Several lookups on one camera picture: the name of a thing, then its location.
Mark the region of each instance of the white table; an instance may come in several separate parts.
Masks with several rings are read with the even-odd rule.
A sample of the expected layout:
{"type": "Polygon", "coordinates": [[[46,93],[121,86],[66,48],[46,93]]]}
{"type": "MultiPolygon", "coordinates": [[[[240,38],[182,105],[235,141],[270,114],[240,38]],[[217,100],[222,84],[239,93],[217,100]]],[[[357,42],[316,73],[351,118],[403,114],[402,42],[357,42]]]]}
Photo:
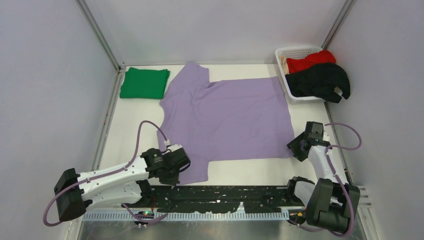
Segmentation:
{"type": "MultiPolygon", "coordinates": [[[[157,66],[134,66],[137,69],[170,70],[169,81],[178,74],[184,65],[157,65],[157,66]]],[[[228,65],[202,65],[209,69],[209,80],[233,79],[256,79],[277,76],[278,70],[274,64],[228,64],[228,65]]],[[[323,102],[290,104],[291,123],[294,135],[298,136],[305,130],[307,121],[328,123],[323,102]]],[[[159,105],[159,100],[154,99],[118,99],[103,156],[100,169],[122,164],[131,159],[136,145],[137,129],[141,121],[150,120],[160,126],[164,120],[164,111],[159,105]]],[[[334,143],[333,131],[330,127],[325,128],[334,143]]],[[[158,147],[156,128],[148,124],[141,130],[139,155],[149,148],[158,147]]],[[[333,151],[333,162],[338,171],[343,171],[343,165],[339,152],[333,151]]],[[[192,185],[286,185],[292,177],[301,176],[314,182],[317,181],[311,163],[306,159],[299,162],[291,158],[266,158],[213,161],[209,163],[209,180],[193,183],[192,185]]],[[[152,185],[159,185],[156,178],[149,180],[152,185]]]]}

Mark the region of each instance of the purple t-shirt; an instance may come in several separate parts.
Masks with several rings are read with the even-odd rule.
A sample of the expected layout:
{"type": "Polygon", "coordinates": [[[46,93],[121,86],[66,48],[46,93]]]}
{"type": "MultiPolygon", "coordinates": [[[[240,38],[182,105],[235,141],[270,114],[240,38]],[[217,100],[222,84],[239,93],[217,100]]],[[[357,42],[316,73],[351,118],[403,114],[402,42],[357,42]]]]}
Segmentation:
{"type": "MultiPolygon", "coordinates": [[[[276,76],[209,82],[209,69],[190,62],[169,83],[160,106],[161,129],[191,160],[180,184],[207,181],[210,161],[293,156],[286,144],[295,135],[276,76]]],[[[164,150],[164,138],[157,137],[164,150]]]]}

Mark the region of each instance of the white laundry basket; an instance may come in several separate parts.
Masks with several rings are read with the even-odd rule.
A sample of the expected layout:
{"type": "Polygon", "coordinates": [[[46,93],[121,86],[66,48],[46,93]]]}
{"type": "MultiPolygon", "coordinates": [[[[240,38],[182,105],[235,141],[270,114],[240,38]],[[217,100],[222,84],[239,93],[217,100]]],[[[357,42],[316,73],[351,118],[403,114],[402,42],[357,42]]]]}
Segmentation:
{"type": "Polygon", "coordinates": [[[285,55],[287,58],[290,59],[303,59],[309,54],[318,53],[319,51],[322,51],[323,49],[319,46],[293,46],[293,47],[283,47],[278,48],[275,50],[275,57],[277,58],[277,64],[279,71],[281,73],[280,81],[282,82],[282,86],[285,89],[285,92],[289,96],[290,103],[292,104],[298,104],[298,103],[310,103],[310,101],[314,102],[324,102],[322,98],[316,97],[316,96],[302,96],[297,97],[293,96],[292,92],[289,89],[289,84],[287,83],[286,76],[283,72],[283,67],[281,66],[281,60],[280,56],[285,55]]]}

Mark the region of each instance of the folded cloth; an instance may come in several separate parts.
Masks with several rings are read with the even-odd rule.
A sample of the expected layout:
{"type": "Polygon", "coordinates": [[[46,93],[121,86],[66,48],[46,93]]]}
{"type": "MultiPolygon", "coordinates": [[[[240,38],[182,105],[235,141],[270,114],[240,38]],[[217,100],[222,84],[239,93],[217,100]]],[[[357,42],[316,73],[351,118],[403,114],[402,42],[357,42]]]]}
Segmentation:
{"type": "MultiPolygon", "coordinates": [[[[181,184],[208,180],[210,161],[289,158],[295,137],[279,78],[209,82],[209,70],[187,63],[160,101],[162,130],[183,146],[190,167],[181,184]]],[[[157,133],[159,148],[164,138],[157,133]]]]}
{"type": "Polygon", "coordinates": [[[289,65],[287,65],[287,58],[285,55],[281,55],[279,56],[279,59],[281,61],[281,67],[282,67],[282,71],[284,73],[284,75],[286,74],[290,74],[289,72],[289,65]]]}
{"type": "Polygon", "coordinates": [[[290,74],[308,69],[315,64],[324,63],[336,63],[336,59],[334,58],[333,54],[328,50],[322,50],[320,52],[309,54],[303,59],[287,58],[288,71],[290,74]]]}
{"type": "Polygon", "coordinates": [[[130,67],[120,87],[121,99],[163,99],[170,71],[130,67]]]}
{"type": "Polygon", "coordinates": [[[308,69],[285,75],[288,88],[295,97],[315,96],[326,101],[339,103],[351,95],[348,75],[342,67],[334,63],[319,63],[308,69]],[[335,92],[338,87],[341,96],[335,92]]]}

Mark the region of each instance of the green cloth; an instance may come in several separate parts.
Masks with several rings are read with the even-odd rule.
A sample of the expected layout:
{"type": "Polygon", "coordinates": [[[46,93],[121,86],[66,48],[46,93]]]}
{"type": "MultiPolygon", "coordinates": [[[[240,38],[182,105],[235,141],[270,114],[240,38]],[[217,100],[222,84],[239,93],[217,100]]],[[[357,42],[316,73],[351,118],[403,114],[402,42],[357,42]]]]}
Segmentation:
{"type": "Polygon", "coordinates": [[[170,71],[130,67],[120,87],[121,99],[163,99],[170,71]]]}

